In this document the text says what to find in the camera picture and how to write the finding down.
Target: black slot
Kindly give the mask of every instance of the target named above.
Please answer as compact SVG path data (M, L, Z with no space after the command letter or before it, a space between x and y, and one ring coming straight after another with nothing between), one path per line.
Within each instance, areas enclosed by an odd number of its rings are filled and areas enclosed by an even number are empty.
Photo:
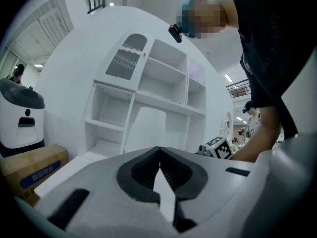
M48 220L55 226L64 230L71 218L85 201L88 194L89 191L82 188L74 190L53 215L48 217Z
M30 117L21 117L19 120L18 127L33 127L35 125L34 118Z
M182 233L195 227L196 225L197 223L195 223L191 219L185 218L182 207L180 203L176 200L175 208L174 208L174 220L173 220L173 226L176 228L176 230Z
M227 172L236 174L236 175L241 175L244 177L247 177L250 173L250 171L246 171L246 170L242 170L242 169L236 169L236 168L227 168L226 169Z

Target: white curved wall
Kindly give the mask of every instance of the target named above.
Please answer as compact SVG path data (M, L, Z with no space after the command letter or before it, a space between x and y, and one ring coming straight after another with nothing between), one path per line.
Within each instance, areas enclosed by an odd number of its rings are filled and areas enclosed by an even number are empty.
M93 78L112 46L129 29L153 35L206 68L205 141L218 136L222 118L228 111L232 112L232 100L203 54L185 37L181 44L176 43L168 27L166 22L137 8L108 6L91 16L85 27L71 31L54 50L37 84L37 92L46 104L46 143L58 143L71 155L77 155Z

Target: cardboard box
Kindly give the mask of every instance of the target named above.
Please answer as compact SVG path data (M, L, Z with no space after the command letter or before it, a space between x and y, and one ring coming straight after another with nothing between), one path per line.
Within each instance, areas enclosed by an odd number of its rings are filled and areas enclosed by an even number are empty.
M0 169L14 196L34 206L34 189L68 163L68 152L55 144L0 160Z

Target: person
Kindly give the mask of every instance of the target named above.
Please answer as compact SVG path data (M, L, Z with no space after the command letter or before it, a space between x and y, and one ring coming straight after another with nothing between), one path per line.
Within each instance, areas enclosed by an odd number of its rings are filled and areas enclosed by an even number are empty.
M8 77L6 77L7 79L22 85L21 83L21 77L23 75L24 72L24 65L23 64L19 64L14 68L14 71L12 74L10 74Z
M249 132L249 137L252 137L259 127L261 121L260 111L257 108L252 107L252 101L248 101L243 108L243 113L248 113L251 115L251 118L248 122L247 132Z
M281 125L285 137L297 133L282 94L297 77L316 45L315 0L184 0L176 24L191 38L205 38L227 27L237 29L240 60L261 112L257 131L231 160L255 162L272 148Z

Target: shelf compartment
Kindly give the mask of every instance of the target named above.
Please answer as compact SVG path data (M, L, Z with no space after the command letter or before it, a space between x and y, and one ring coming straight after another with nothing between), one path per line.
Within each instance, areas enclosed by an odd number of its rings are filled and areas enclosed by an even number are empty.
M139 83L139 91L185 105L187 77L157 60L148 59Z
M86 121L123 131L132 96L130 91L95 84L88 103Z
M85 149L83 152L100 154L107 158L117 156L121 154L122 137L123 131L85 122Z
M177 149L185 149L186 141L186 121L187 117L183 114L177 114L171 111L168 111L163 108L156 108L151 105L146 105L144 103L138 102L137 98L132 106L131 116L129 120L127 138L129 136L131 127L136 119L136 116L142 107L158 109L166 113L166 124L165 124L165 145L167 147L174 147Z
M187 55L165 42L155 40L149 57L187 73Z
M205 144L206 116L190 116L185 151L197 153L199 145Z
M111 124L108 122L103 122L103 121L99 121L99 120L95 120L95 119L86 119L86 122L100 126L100 127L104 127L104 128L109 128L109 129L118 130L118 131L124 131L123 126L118 126L118 125Z
M176 104L169 100L164 100L158 96L155 96L147 92L142 92L142 91L137 91L135 96L135 101L146 104L146 105L150 105L159 109L164 109L171 112L180 113L182 115L193 115L193 116L205 115L204 112L193 110L192 108L188 108L186 106Z
M187 106L199 111L206 111L206 88L189 77Z
M148 58L143 74L156 78L168 84L177 84L186 78L186 74L153 58Z
M188 58L188 75L201 85L206 85L205 68L191 58Z

